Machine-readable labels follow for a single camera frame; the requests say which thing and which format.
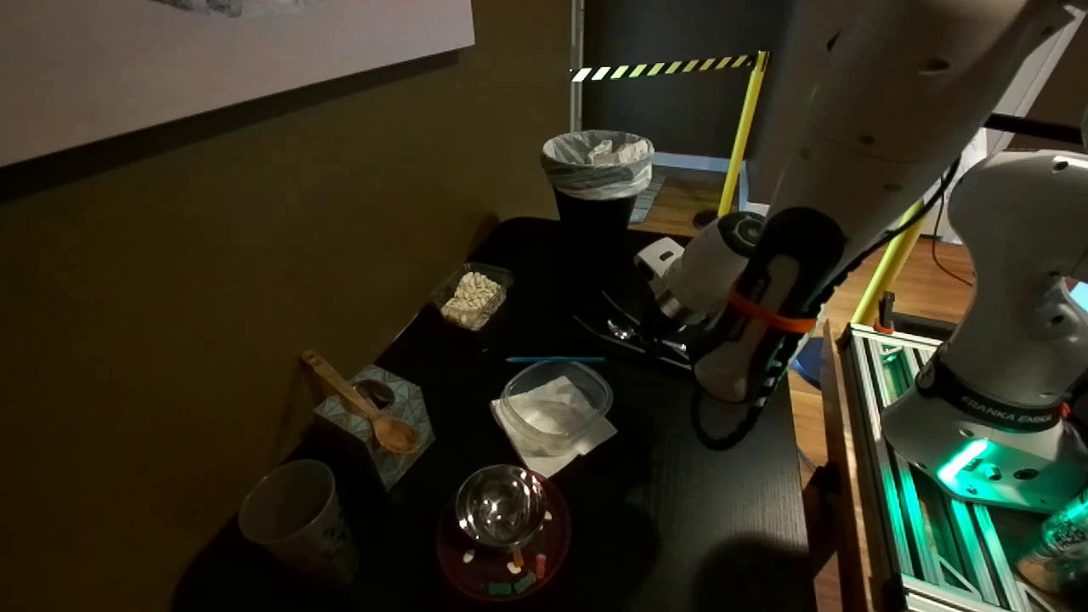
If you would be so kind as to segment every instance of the paper cup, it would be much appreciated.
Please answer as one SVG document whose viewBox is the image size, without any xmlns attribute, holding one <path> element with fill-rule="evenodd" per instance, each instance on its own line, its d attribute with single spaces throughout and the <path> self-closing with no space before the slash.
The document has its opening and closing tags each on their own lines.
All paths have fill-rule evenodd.
<svg viewBox="0 0 1088 612">
<path fill-rule="evenodd" d="M 266 472 L 243 499 L 239 532 L 312 586 L 351 586 L 356 575 L 356 548 L 328 464 L 300 458 Z"/>
</svg>

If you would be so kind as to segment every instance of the yellow and black caution tape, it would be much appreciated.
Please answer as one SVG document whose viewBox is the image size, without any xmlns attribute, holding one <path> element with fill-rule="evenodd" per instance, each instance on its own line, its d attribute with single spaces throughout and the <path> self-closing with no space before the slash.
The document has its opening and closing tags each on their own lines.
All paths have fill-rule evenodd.
<svg viewBox="0 0 1088 612">
<path fill-rule="evenodd" d="M 639 65 L 580 65 L 571 83 L 644 83 L 644 79 L 741 73 L 756 65 L 759 65 L 759 55 L 639 62 Z"/>
</svg>

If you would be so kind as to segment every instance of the white paper napkin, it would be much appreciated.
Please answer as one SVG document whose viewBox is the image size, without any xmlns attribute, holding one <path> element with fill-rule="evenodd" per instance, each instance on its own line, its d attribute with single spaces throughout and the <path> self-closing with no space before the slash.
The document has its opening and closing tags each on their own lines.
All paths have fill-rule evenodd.
<svg viewBox="0 0 1088 612">
<path fill-rule="evenodd" d="M 589 456 L 617 437 L 617 426 L 589 405 L 571 379 L 554 379 L 533 390 L 490 402 L 509 447 L 528 469 L 550 480 L 577 456 Z"/>
</svg>

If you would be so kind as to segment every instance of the whiteboard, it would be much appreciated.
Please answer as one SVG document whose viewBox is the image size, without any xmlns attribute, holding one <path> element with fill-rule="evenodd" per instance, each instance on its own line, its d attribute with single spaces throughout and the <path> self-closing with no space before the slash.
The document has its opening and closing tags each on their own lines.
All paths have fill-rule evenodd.
<svg viewBox="0 0 1088 612">
<path fill-rule="evenodd" d="M 474 0 L 0 0 L 0 166 L 468 46 Z"/>
</svg>

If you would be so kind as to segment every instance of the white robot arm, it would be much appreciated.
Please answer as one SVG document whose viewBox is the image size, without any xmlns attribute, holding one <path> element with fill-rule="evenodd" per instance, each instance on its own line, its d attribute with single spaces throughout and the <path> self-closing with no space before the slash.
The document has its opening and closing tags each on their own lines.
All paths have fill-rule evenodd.
<svg viewBox="0 0 1088 612">
<path fill-rule="evenodd" d="M 818 47 L 814 38 L 788 47 L 786 62 L 806 57 L 818 79 L 797 92 L 791 115 L 773 115 L 775 148 L 788 158 L 752 251 L 715 266 L 712 290 L 685 258 L 664 278 L 685 314 L 685 295 L 706 303 L 721 293 L 721 314 L 693 314 L 719 319 L 693 347 L 693 370 L 706 396 L 747 412 L 778 388 L 797 325 L 886 240 L 910 200 L 951 178 L 948 166 L 1035 52 L 1037 27 L 1068 18 L 1056 0 L 854 8 L 838 11 Z M 962 450 L 979 452 L 967 437 L 985 440 L 982 464 L 977 456 L 941 480 L 954 497 L 1055 512 L 1088 488 L 1086 441 L 1062 421 L 1062 402 L 1088 369 L 1088 314 L 1068 293 L 1068 282 L 1088 278 L 1086 188 L 1082 152 L 1009 152 L 970 172 L 951 195 L 979 293 L 929 379 L 892 412 L 886 437 L 929 472 L 954 456 L 962 464 Z M 690 251 L 704 251 L 701 242 L 721 242 L 721 233 L 706 228 Z"/>
</svg>

